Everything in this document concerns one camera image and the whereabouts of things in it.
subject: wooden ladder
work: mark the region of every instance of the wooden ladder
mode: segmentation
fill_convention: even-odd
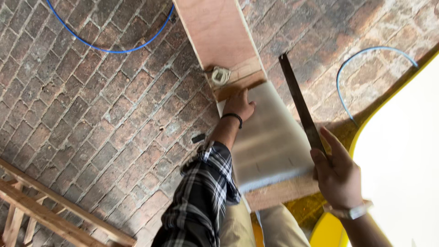
[[[76,204],[58,195],[2,159],[0,159],[0,168],[4,169],[5,173],[12,177],[12,180],[9,181],[0,180],[0,197],[10,203],[6,225],[0,240],[0,247],[15,246],[24,215],[28,215],[30,219],[22,245],[23,247],[32,246],[32,237],[37,222],[78,247],[133,247],[136,245],[136,240],[130,236],[84,211]],[[22,192],[24,186],[34,188],[38,191],[38,194],[33,197],[25,195]],[[57,203],[54,209],[50,210],[42,205],[46,198]],[[108,238],[110,239],[108,245],[99,242],[59,216],[59,214],[65,210],[70,211],[108,234]]]

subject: hand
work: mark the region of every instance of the hand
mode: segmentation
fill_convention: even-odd
[[[328,158],[318,149],[310,152],[323,197],[335,209],[352,209],[362,205],[360,167],[329,130],[322,127],[320,134],[332,150]]]
[[[248,103],[248,89],[246,88],[226,101],[223,115],[227,113],[235,113],[241,117],[243,122],[245,122],[253,115],[255,107],[256,102],[252,101]]]

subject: wristwatch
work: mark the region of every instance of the wristwatch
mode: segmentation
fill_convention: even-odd
[[[367,210],[373,205],[374,204],[372,203],[372,201],[363,200],[363,204],[358,207],[351,208],[350,210],[339,210],[332,208],[332,206],[327,203],[323,205],[323,210],[325,212],[333,214],[339,219],[354,220],[365,215],[367,213]]]

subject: white foam block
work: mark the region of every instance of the white foam block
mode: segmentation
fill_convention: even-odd
[[[311,147],[271,82],[248,91],[255,113],[243,123],[232,149],[235,182],[242,193],[313,169]],[[225,101],[217,104],[220,116]]]

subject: person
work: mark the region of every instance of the person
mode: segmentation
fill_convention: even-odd
[[[247,95],[248,91],[243,90],[227,100],[223,115],[232,114],[219,121],[208,145],[182,166],[183,180],[162,216],[162,227],[152,246],[255,246],[250,216],[232,179],[230,154],[239,131],[239,117],[246,121],[255,111],[256,102],[248,103]],[[320,134],[332,150],[328,156],[318,149],[310,151],[322,195],[334,209],[349,210],[362,205],[360,168],[331,132],[323,127]],[[265,246],[309,247],[285,206],[258,211],[257,216]],[[352,246],[391,246],[369,214],[340,221]]]

